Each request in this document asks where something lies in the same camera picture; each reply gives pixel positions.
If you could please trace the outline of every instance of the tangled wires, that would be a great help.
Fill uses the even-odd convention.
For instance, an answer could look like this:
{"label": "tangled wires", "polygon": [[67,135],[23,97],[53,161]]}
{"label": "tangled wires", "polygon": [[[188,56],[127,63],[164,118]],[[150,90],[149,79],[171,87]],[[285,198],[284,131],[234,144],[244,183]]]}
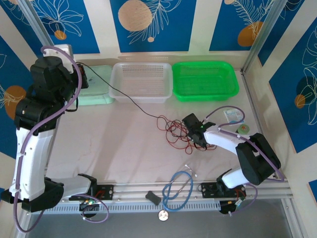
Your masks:
{"label": "tangled wires", "polygon": [[[159,119],[163,119],[165,121],[165,128],[161,128],[159,126]],[[193,153],[193,148],[200,151],[216,149],[215,145],[207,145],[206,148],[203,148],[192,142],[187,136],[188,130],[186,126],[180,120],[169,120],[165,116],[161,115],[157,118],[157,127],[159,130],[166,131],[166,140],[172,147],[178,150],[185,150],[185,153],[188,155]]]}

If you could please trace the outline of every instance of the white table surface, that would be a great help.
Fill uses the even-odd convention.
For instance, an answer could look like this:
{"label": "white table surface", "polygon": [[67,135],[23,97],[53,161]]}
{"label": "white table surface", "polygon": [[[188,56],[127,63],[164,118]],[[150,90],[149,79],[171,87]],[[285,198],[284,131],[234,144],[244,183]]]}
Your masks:
{"label": "white table surface", "polygon": [[[236,72],[239,94],[223,102],[180,102],[172,96],[164,104],[140,104],[148,113],[182,120],[194,113],[202,120],[223,105],[240,107],[246,114],[250,134],[258,131],[240,72]],[[226,122],[223,110],[210,119]],[[235,131],[237,125],[227,129]],[[188,164],[198,180],[214,180],[230,168],[239,166],[233,153],[217,147],[214,151],[194,149],[191,155],[171,147],[165,132],[156,127],[156,119],[134,104],[81,106],[75,113],[61,117],[47,177],[69,178],[85,173],[98,182],[165,182]]]}

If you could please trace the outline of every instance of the plastic basket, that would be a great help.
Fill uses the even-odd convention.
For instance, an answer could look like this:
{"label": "plastic basket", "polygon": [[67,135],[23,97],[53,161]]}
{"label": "plastic basket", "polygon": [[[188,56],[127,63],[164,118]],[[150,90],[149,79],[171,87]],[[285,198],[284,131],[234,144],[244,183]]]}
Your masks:
{"label": "plastic basket", "polygon": [[[172,68],[168,63],[116,63],[110,84],[129,95],[136,103],[164,103],[172,96]],[[109,95],[119,102],[131,102],[112,88]]]}
{"label": "plastic basket", "polygon": [[222,61],[173,65],[173,92],[179,101],[223,101],[239,92],[233,67]]}

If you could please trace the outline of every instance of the cable tie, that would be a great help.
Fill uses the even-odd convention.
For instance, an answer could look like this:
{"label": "cable tie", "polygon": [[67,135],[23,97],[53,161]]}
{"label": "cable tie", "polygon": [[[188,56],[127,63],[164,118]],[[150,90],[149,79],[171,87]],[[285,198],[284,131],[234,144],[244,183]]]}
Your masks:
{"label": "cable tie", "polygon": [[25,156],[25,152],[24,153],[19,152],[16,155],[20,158],[21,156]]}
{"label": "cable tie", "polygon": [[14,189],[12,190],[12,195],[15,196],[15,194],[16,194],[17,192],[20,193],[20,192],[21,192],[21,189],[16,189],[16,188],[14,188]]}

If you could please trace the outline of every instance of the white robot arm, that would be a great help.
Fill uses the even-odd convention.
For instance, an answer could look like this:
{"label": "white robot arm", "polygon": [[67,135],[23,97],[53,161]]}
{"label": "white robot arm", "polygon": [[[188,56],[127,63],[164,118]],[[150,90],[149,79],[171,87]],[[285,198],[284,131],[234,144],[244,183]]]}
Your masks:
{"label": "white robot arm", "polygon": [[194,114],[185,117],[183,122],[189,131],[188,137],[194,143],[202,147],[206,147],[207,144],[217,145],[238,156],[240,167],[225,172],[217,179],[217,187],[220,191],[246,183],[259,185],[274,173],[274,168],[246,141],[255,143],[276,168],[281,167],[278,157],[260,133],[249,136],[220,130],[219,126],[212,122],[203,124]]}
{"label": "white robot arm", "polygon": [[[88,87],[83,67],[83,86]],[[76,194],[94,196],[97,192],[97,180],[91,176],[79,174],[74,178],[45,178],[45,167],[53,146],[53,135],[57,130],[58,117],[39,127],[29,138],[21,170],[18,169],[20,151],[30,130],[40,121],[60,110],[73,96],[78,85],[76,72],[69,72],[58,57],[43,57],[31,66],[34,83],[26,97],[21,100],[15,112],[14,123],[17,127],[17,155],[12,186],[1,194],[2,200],[13,203],[18,192],[18,202],[29,212],[41,211],[56,206],[63,197]],[[20,183],[16,191],[16,181]]]}

